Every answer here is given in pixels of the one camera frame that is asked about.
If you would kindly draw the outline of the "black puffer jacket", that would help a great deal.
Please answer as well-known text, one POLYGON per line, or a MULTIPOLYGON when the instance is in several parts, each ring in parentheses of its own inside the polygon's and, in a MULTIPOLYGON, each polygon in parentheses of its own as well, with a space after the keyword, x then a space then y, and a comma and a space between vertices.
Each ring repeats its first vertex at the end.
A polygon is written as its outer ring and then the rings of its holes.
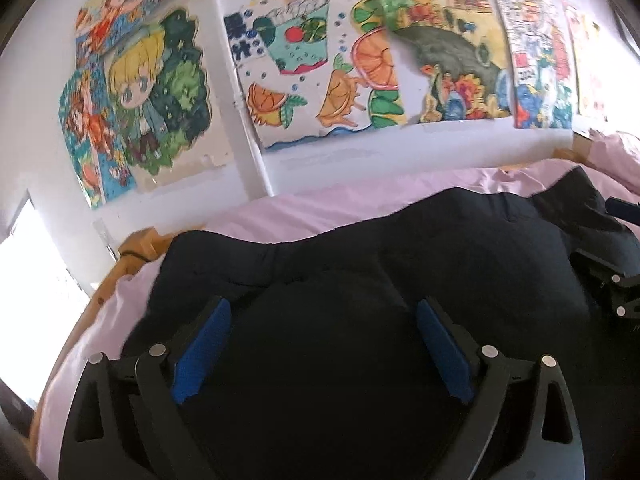
POLYGON ((416 322, 432 297, 480 344, 557 359, 588 477, 632 479, 639 338, 597 310, 570 264, 579 249, 639 270, 638 240, 578 168, 534 196, 450 188, 295 243, 186 232, 122 352, 227 299, 226 348, 181 408, 219 478, 424 479, 465 416, 416 322))

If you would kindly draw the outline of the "pink bed duvet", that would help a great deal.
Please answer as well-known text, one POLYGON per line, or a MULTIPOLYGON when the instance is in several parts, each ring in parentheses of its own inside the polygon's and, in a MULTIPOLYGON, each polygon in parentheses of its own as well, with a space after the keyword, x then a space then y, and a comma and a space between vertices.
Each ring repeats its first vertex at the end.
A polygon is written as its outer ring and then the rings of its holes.
MULTIPOLYGON (((422 172, 261 198, 220 214, 206 228, 249 242, 292 242, 386 216, 446 188, 531 196, 550 188, 578 165, 585 166, 603 196, 638 200, 638 138, 630 133, 592 132, 589 136, 575 136, 571 148, 526 166, 422 172)), ((125 244, 130 254, 121 256, 104 278, 68 336, 29 434, 29 453, 47 478, 58 475, 67 415, 89 356, 96 352, 109 358, 120 355, 126 338, 142 318, 170 242, 170 236, 154 229, 130 235, 125 244)))

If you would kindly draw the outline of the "bright window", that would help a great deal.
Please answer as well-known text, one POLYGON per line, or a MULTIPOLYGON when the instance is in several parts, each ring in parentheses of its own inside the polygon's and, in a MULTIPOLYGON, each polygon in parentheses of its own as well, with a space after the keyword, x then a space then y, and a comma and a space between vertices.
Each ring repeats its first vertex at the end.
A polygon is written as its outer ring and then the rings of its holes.
POLYGON ((59 230, 32 194, 22 194, 1 232, 1 380, 31 408, 101 269, 92 237, 59 230))

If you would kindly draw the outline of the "pale cartoon drawing poster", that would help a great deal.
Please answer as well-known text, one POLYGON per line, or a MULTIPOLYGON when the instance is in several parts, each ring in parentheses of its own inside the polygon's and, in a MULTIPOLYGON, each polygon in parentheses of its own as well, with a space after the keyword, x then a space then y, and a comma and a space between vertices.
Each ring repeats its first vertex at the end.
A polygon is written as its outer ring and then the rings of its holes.
POLYGON ((581 6, 564 0, 563 10, 574 51, 579 114, 597 125, 614 122, 620 81, 608 31, 581 6))

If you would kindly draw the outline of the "2024 dragon drawing poster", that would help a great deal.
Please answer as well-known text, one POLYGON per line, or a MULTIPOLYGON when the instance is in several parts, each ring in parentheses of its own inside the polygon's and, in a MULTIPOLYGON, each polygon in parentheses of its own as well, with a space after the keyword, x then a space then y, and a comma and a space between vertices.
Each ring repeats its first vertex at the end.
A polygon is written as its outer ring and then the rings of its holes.
POLYGON ((520 129, 573 125, 574 54, 560 0, 495 0, 511 55, 520 129))

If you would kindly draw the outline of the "orange hair girl drawing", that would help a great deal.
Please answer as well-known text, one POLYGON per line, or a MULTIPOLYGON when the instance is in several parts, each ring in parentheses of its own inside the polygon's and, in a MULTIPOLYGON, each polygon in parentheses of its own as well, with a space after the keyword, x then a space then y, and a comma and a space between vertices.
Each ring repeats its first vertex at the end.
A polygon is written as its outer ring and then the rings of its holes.
POLYGON ((98 209, 136 187, 101 63, 74 71, 58 102, 58 120, 90 208, 98 209))

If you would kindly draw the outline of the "dark fish flowers drawing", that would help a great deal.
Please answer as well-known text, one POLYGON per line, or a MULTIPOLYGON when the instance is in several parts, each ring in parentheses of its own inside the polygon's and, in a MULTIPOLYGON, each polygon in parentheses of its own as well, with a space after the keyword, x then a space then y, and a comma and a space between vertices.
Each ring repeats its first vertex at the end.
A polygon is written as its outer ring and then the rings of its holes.
POLYGON ((430 80, 421 122, 511 115, 508 48, 491 0, 380 0, 430 80))

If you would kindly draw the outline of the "blond anime character drawing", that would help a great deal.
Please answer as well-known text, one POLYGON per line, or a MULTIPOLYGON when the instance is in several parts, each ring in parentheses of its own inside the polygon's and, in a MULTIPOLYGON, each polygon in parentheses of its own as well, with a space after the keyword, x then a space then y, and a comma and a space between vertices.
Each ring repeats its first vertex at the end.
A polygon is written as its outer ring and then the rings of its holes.
POLYGON ((138 188, 151 192, 232 162, 198 18, 170 10, 104 58, 114 127, 138 188))

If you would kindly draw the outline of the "fruit juice drawing poster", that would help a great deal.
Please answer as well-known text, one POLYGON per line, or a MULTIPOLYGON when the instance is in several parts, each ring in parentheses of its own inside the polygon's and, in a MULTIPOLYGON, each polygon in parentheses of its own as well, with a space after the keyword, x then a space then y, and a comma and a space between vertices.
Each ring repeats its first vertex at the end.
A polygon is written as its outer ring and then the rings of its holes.
POLYGON ((378 0, 250 0, 224 28, 265 150, 406 123, 378 0))

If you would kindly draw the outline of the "red hair girl drawing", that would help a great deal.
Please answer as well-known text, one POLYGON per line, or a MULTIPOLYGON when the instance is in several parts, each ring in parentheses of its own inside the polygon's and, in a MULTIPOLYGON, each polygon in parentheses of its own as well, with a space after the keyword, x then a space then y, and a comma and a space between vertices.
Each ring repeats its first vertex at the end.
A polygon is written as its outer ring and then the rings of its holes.
POLYGON ((88 0, 75 24, 75 62, 87 65, 138 29, 163 0, 88 0))

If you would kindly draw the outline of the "wooden bed frame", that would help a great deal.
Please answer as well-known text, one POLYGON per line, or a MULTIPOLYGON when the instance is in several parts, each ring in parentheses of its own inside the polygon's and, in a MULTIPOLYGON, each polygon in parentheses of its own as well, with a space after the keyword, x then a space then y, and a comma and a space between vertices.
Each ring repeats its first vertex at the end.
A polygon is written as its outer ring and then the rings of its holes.
POLYGON ((165 255, 171 241, 176 236, 175 233, 160 234, 155 228, 146 228, 130 234, 118 248, 119 256, 106 274, 106 277, 99 284, 98 289, 91 296, 87 307, 78 318, 72 331, 68 335, 58 358, 54 362, 51 373, 43 390, 43 395, 35 410, 32 423, 29 428, 27 448, 29 456, 35 463, 37 458, 37 448, 40 440, 40 426, 46 401, 44 398, 48 393, 52 380, 60 370, 66 356, 77 344, 80 336, 94 323, 96 317, 102 310, 104 304, 114 295, 117 282, 124 276, 136 275, 142 266, 153 262, 165 255))

